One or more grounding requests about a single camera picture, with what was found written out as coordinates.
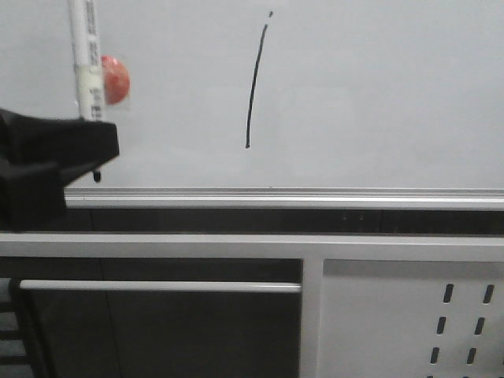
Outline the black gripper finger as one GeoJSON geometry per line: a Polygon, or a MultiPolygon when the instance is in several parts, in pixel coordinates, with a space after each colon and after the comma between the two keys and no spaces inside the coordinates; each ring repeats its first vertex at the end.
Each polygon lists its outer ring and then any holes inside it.
{"type": "Polygon", "coordinates": [[[1,150],[2,230],[27,231],[66,214],[61,165],[57,157],[19,163],[1,150]]]}
{"type": "Polygon", "coordinates": [[[117,126],[1,110],[1,156],[13,165],[54,163],[68,185],[120,154],[117,126]]]}

